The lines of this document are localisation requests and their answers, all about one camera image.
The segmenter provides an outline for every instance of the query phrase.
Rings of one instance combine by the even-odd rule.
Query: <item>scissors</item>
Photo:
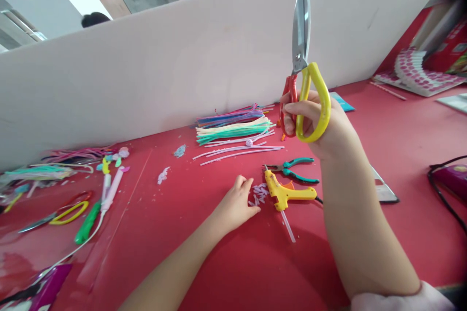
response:
[[[308,64],[308,49],[310,42],[310,0],[296,0],[295,12],[293,16],[293,31],[292,31],[292,74],[286,79],[283,95],[290,92],[291,102],[297,102],[297,74],[302,72],[303,83],[302,91],[300,92],[300,101],[307,100],[310,91],[311,81],[315,85],[321,101],[321,115],[313,133],[305,137],[303,133],[303,115],[292,116],[292,120],[296,123],[295,132],[288,134],[284,125],[283,105],[280,104],[281,127],[284,134],[288,137],[297,135],[302,142],[314,142],[323,135],[329,124],[331,116],[331,98],[327,91],[326,84],[321,76],[318,65],[315,62]]]
[[[65,225],[65,224],[70,223],[71,221],[75,220],[78,216],[80,216],[87,209],[89,205],[89,199],[92,197],[93,194],[94,194],[93,191],[85,191],[85,192],[78,193],[77,195],[73,196],[69,201],[65,202],[60,208],[58,208],[52,214],[25,227],[18,233],[31,231],[37,227],[45,225],[46,223],[49,223],[50,225]],[[75,203],[75,201],[81,197],[85,197],[85,198]],[[62,218],[64,218],[71,212],[75,211],[79,207],[81,208],[73,216],[71,216],[68,219],[61,220]]]

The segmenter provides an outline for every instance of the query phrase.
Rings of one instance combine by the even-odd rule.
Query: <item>white partition board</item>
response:
[[[428,0],[311,0],[309,60],[368,78]],[[295,0],[183,0],[0,55],[0,169],[268,104],[291,72]]]

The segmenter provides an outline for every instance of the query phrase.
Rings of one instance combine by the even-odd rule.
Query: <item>scissor blade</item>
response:
[[[49,216],[43,218],[42,220],[36,221],[35,223],[30,224],[29,226],[23,228],[21,231],[18,231],[18,233],[28,232],[28,231],[35,229],[36,227],[42,226],[46,224],[47,222],[49,222],[50,220],[52,220],[55,217],[55,215],[56,213],[50,214]]]
[[[295,74],[308,65],[310,25],[310,0],[295,0],[292,31],[292,62]]]

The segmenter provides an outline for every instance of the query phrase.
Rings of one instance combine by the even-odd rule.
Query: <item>yellow glue gun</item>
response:
[[[268,185],[269,194],[271,197],[277,197],[277,203],[274,204],[277,211],[281,211],[288,208],[288,200],[314,200],[316,198],[316,191],[312,187],[308,187],[306,190],[294,190],[292,182],[288,185],[281,185],[277,181],[276,175],[265,165],[266,171],[264,171],[264,177]]]

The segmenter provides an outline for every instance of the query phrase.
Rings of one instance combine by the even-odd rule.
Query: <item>bundle of pipe cleaners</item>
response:
[[[81,158],[90,160],[100,160],[107,155],[112,155],[116,150],[109,147],[86,147],[77,151],[73,150],[50,150],[49,155],[42,158],[44,163],[63,163],[78,160]]]
[[[245,154],[258,153],[258,152],[279,151],[279,150],[283,149],[284,147],[283,146],[265,146],[266,142],[261,142],[261,143],[259,143],[257,145],[254,144],[260,138],[264,138],[264,137],[271,136],[271,135],[274,135],[274,134],[275,134],[275,132],[273,132],[273,131],[265,130],[261,134],[256,135],[256,136],[254,136],[252,138],[238,138],[238,139],[235,139],[235,140],[227,140],[227,141],[221,141],[221,142],[209,142],[209,144],[205,145],[205,147],[215,147],[215,146],[221,146],[221,145],[225,145],[225,144],[238,143],[238,142],[242,142],[242,143],[244,142],[244,145],[243,146],[237,146],[237,147],[222,148],[222,149],[217,149],[217,150],[214,150],[214,151],[206,152],[206,153],[203,153],[203,154],[200,154],[200,155],[194,157],[193,160],[198,159],[198,158],[200,158],[202,156],[206,156],[206,158],[209,158],[209,157],[217,156],[217,155],[219,155],[221,153],[225,153],[225,152],[247,150],[245,152],[239,152],[239,153],[234,153],[234,154],[230,154],[230,155],[224,155],[224,156],[222,156],[220,158],[216,158],[216,159],[209,160],[207,162],[201,163],[200,166],[203,166],[203,165],[214,163],[216,161],[220,161],[222,159],[230,158],[230,157],[233,157],[233,156],[241,156],[241,155],[245,155]]]
[[[232,124],[211,129],[196,128],[197,141],[200,145],[206,144],[218,138],[254,135],[268,131],[275,124],[262,116],[251,122]]]
[[[260,117],[264,117],[264,111],[270,111],[267,107],[274,107],[273,104],[267,106],[258,106],[253,104],[248,107],[237,109],[226,114],[219,114],[211,117],[197,118],[196,121],[200,128],[215,128],[230,124],[253,121]]]
[[[5,172],[1,178],[3,182],[14,180],[60,180],[75,174],[77,171],[93,173],[94,169],[89,165],[67,164],[35,164],[28,168],[20,168],[10,172]]]

